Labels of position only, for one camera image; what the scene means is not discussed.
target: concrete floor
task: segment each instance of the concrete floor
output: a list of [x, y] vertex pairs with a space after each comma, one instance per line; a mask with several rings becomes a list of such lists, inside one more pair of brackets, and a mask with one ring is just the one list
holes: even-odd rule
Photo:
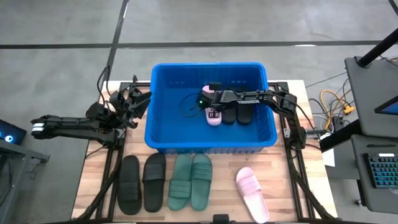
[[[0, 0], [0, 45], [110, 44], [122, 0]], [[344, 72], [344, 58], [363, 55], [372, 45], [348, 40], [381, 40], [397, 27], [388, 0], [131, 0], [120, 43], [270, 41], [275, 47], [118, 49], [111, 80], [135, 74], [150, 79], [164, 62], [258, 61], [270, 80], [302, 79], [307, 85]], [[278, 47], [280, 41], [342, 41], [339, 46]], [[385, 57], [398, 55], [394, 46]], [[98, 98], [95, 83], [109, 49], [0, 50], [0, 119], [26, 130], [44, 114], [82, 116]], [[307, 88], [318, 98], [338, 90], [346, 75]], [[319, 112], [312, 104], [312, 111]], [[347, 117], [356, 119], [355, 114]], [[27, 174], [13, 223], [70, 218], [87, 141], [67, 138], [24, 144], [51, 154], [37, 177]], [[331, 179], [338, 216], [344, 220], [398, 223], [397, 215], [357, 208], [355, 182]]]

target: blue plastic bin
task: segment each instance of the blue plastic bin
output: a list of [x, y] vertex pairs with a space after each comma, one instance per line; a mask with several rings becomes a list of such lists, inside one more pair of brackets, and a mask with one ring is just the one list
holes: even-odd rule
[[266, 69], [260, 63], [164, 63], [152, 71], [145, 131], [146, 144], [164, 154], [254, 153], [272, 146], [277, 139], [272, 110], [256, 105], [252, 122], [241, 125], [221, 123], [210, 126], [205, 112], [195, 114], [197, 94], [209, 82], [223, 88], [246, 86], [248, 90], [268, 89]]

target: wooden table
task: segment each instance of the wooden table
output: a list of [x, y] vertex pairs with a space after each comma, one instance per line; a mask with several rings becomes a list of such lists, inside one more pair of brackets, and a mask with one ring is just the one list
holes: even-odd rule
[[[311, 119], [312, 113], [303, 80], [284, 80], [283, 82], [288, 82], [290, 92], [297, 97], [297, 103]], [[108, 84], [110, 91], [118, 90], [119, 84], [119, 81], [110, 81]], [[103, 88], [103, 94], [107, 99], [108, 94], [106, 94], [105, 88]], [[306, 129], [310, 128], [304, 115], [299, 110], [297, 111], [301, 125]], [[214, 214], [221, 213], [229, 214], [230, 219], [237, 222], [253, 222], [236, 190], [234, 182], [237, 171], [246, 166], [253, 169], [259, 180], [264, 200], [270, 212], [270, 222], [297, 221], [279, 116], [274, 114], [274, 118], [278, 134], [278, 140], [274, 146], [264, 148], [257, 154], [209, 154], [213, 163], [213, 181], [211, 183], [210, 200], [205, 211], [196, 212], [189, 204], [181, 211], [173, 212], [169, 210], [167, 207], [169, 180], [173, 172], [176, 155], [166, 155], [167, 168], [162, 209], [156, 213], [148, 213], [142, 205], [141, 211], [137, 215], [125, 215], [120, 211], [118, 203], [116, 203], [114, 222], [208, 222], [213, 219]], [[142, 171], [146, 159], [157, 150], [151, 149], [144, 142], [146, 115], [141, 120], [137, 119], [136, 121], [139, 122], [138, 128], [128, 129], [127, 131], [123, 156], [134, 154], [138, 157], [142, 179]], [[307, 143], [318, 145], [316, 140], [312, 139], [308, 139]], [[91, 141], [88, 145], [87, 153], [99, 147], [101, 147], [99, 143]], [[312, 147], [306, 147], [302, 152], [311, 191], [326, 210], [337, 217], [321, 152]], [[105, 159], [105, 149], [86, 159], [81, 173], [72, 218], [81, 215], [98, 193], [101, 187]], [[303, 212], [305, 217], [307, 217], [306, 204], [301, 191], [300, 198]], [[106, 197], [104, 214], [108, 211], [108, 203], [109, 197]]]

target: robotic arm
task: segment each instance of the robotic arm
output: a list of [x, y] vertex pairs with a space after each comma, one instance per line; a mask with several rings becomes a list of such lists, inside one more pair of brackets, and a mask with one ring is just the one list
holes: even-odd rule
[[52, 139], [57, 136], [95, 140], [104, 147], [118, 146], [118, 139], [125, 127], [136, 128], [134, 118], [141, 119], [150, 103], [151, 92], [142, 93], [136, 85], [137, 78], [125, 89], [129, 89], [127, 99], [125, 91], [115, 91], [109, 98], [114, 111], [98, 102], [93, 103], [84, 118], [59, 117], [45, 115], [33, 119], [32, 135], [36, 139]]
[[256, 90], [237, 93], [233, 90], [220, 90], [219, 83], [210, 84], [214, 93], [202, 91], [197, 103], [200, 108], [214, 108], [223, 111], [241, 104], [263, 104], [275, 113], [286, 118], [290, 128], [290, 145], [295, 149], [303, 149], [307, 138], [306, 131], [300, 126], [296, 114], [297, 97], [285, 91]]

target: green slide sandal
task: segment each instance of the green slide sandal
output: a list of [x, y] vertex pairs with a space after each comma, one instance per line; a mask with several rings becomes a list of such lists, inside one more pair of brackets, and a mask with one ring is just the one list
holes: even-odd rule
[[192, 162], [191, 205], [196, 211], [203, 211], [209, 200], [213, 166], [208, 156], [197, 154]]
[[192, 159], [188, 154], [181, 154], [175, 160], [167, 202], [170, 210], [183, 209], [191, 197], [191, 167]]

